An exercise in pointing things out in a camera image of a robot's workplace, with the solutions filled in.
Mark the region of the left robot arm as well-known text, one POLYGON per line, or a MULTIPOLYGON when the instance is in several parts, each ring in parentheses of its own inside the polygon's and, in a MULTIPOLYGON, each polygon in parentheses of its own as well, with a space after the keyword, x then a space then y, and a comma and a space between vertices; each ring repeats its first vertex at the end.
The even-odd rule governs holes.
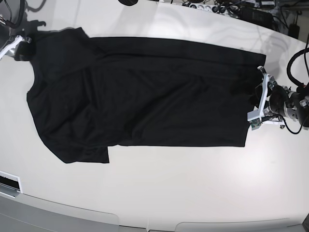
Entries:
POLYGON ((291 134, 309 128, 309 44, 274 32, 263 52, 266 63, 258 67, 260 81, 247 114, 252 130, 278 125, 291 134))

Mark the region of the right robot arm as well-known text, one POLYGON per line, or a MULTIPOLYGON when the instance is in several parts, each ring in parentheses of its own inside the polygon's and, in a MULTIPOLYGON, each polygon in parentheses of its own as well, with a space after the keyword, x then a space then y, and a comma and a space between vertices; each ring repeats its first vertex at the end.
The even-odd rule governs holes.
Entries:
POLYGON ((0 2, 0 57, 12 57, 16 61, 29 61, 33 48, 26 32, 26 1, 2 0, 0 2))

